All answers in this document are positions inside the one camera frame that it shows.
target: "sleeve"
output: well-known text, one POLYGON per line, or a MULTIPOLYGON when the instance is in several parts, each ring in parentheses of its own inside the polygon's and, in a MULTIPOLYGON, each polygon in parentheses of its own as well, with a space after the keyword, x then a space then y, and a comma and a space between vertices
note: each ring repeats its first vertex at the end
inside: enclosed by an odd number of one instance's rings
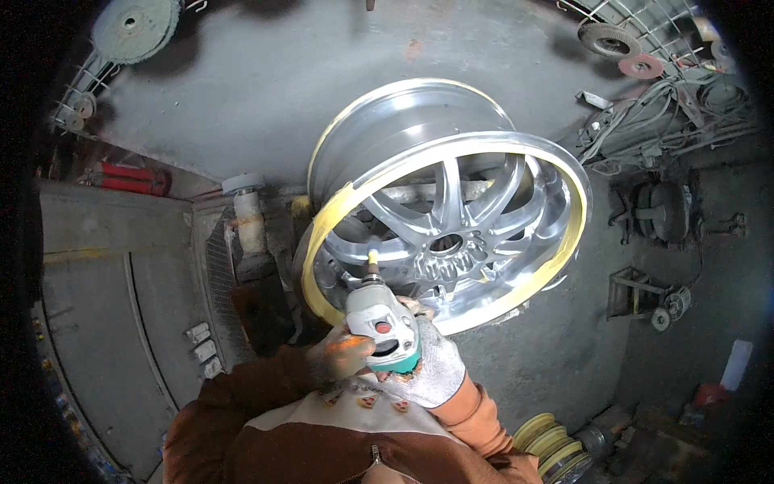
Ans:
POLYGON ((511 436, 497 420, 495 401, 467 374, 454 396, 430 412, 454 437, 487 459, 508 482, 543 482, 537 473, 537 457, 512 448, 511 436))
POLYGON ((248 420, 315 390, 307 349, 282 347, 273 358, 236 365, 231 374, 206 380, 199 397, 167 431, 164 482, 220 482, 226 452, 248 420))

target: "pizza print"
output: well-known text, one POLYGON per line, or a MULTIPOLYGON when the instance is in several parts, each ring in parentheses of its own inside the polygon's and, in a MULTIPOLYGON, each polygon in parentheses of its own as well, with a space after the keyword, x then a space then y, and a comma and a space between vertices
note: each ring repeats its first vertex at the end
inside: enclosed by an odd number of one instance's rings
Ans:
POLYGON ((404 414, 409 411, 409 402, 406 400, 400 400, 398 402, 390 402, 392 404, 392 408, 400 412, 401 414, 404 414))
POLYGON ((332 407, 336 404, 337 401, 339 401, 342 395, 344 395, 343 390, 329 392, 328 394, 323 395, 323 405, 329 408, 332 407))
POLYGON ((355 397, 355 401, 363 408, 373 408, 377 398, 378 395, 357 396, 355 397))

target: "white glove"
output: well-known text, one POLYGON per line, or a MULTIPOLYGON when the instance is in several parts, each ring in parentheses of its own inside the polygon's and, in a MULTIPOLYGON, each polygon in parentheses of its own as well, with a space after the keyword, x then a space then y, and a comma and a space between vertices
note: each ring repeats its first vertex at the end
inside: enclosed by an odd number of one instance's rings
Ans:
POLYGON ((407 297, 398 300, 416 315, 422 358, 411 373, 377 372, 382 390, 425 408, 446 403, 462 386, 465 364, 457 345, 439 333, 431 322, 433 311, 407 297))

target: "red pipe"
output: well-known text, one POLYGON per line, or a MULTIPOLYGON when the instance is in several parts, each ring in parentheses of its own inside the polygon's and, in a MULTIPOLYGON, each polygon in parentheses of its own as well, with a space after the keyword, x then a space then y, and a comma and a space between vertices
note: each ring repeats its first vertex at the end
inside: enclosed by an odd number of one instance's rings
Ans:
POLYGON ((101 162, 101 168, 100 188, 163 197, 170 185, 169 178, 163 171, 116 166, 105 161, 101 162))

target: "grinder body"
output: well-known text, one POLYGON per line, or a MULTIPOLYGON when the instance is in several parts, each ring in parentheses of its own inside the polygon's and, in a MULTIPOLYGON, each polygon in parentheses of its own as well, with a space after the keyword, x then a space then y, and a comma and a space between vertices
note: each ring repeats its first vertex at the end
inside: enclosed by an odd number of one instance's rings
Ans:
POLYGON ((422 355, 419 327, 381 277, 370 275, 347 297, 346 320, 353 335, 374 338, 376 351, 365 364, 376 372, 408 373, 422 355))

